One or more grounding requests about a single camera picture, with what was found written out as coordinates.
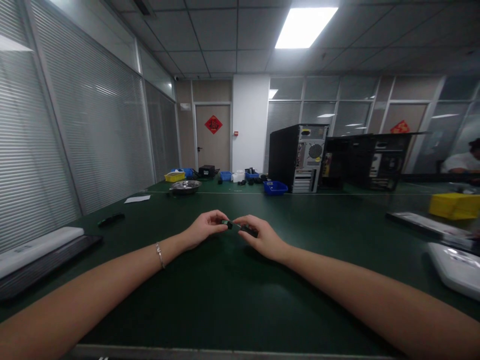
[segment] red decoration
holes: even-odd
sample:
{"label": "red decoration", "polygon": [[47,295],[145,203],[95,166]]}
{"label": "red decoration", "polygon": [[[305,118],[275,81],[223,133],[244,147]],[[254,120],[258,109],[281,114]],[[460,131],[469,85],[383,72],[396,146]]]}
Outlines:
{"label": "red decoration", "polygon": [[222,123],[217,119],[215,115],[212,115],[211,118],[205,123],[205,126],[212,134],[215,134],[221,127]]}
{"label": "red decoration", "polygon": [[400,121],[397,125],[390,129],[392,134],[405,134],[410,132],[409,125],[405,122],[405,120]]}

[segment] yellow plastic bin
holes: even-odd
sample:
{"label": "yellow plastic bin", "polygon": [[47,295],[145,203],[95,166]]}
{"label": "yellow plastic bin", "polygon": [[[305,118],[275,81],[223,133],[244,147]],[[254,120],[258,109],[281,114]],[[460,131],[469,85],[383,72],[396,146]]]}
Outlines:
{"label": "yellow plastic bin", "polygon": [[432,195],[428,212],[450,220],[476,219],[480,195],[446,193]]}
{"label": "yellow plastic bin", "polygon": [[175,183],[183,179],[185,179],[185,172],[174,171],[165,175],[165,181],[168,183]]}

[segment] white shirt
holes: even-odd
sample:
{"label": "white shirt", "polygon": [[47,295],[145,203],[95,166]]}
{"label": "white shirt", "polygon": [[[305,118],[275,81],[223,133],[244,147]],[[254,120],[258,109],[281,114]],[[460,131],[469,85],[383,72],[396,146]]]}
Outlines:
{"label": "white shirt", "polygon": [[466,169],[468,171],[480,170],[480,160],[477,160],[470,151],[455,154],[443,162],[441,165],[441,172],[448,173],[450,170],[457,168]]}

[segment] ceiling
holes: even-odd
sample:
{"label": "ceiling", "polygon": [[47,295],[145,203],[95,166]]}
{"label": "ceiling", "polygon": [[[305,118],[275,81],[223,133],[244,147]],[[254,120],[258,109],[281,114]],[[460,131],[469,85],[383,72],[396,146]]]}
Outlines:
{"label": "ceiling", "polygon": [[275,49],[290,0],[110,0],[181,79],[233,74],[480,73],[480,2],[343,0],[308,49]]}

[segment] white power strip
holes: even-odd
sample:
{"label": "white power strip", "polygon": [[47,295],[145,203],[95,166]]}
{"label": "white power strip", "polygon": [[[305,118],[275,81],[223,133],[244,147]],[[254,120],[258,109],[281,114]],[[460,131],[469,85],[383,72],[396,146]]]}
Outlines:
{"label": "white power strip", "polygon": [[84,234],[80,227],[61,227],[0,254],[0,279]]}
{"label": "white power strip", "polygon": [[435,242],[428,252],[446,286],[480,301],[480,257]]}

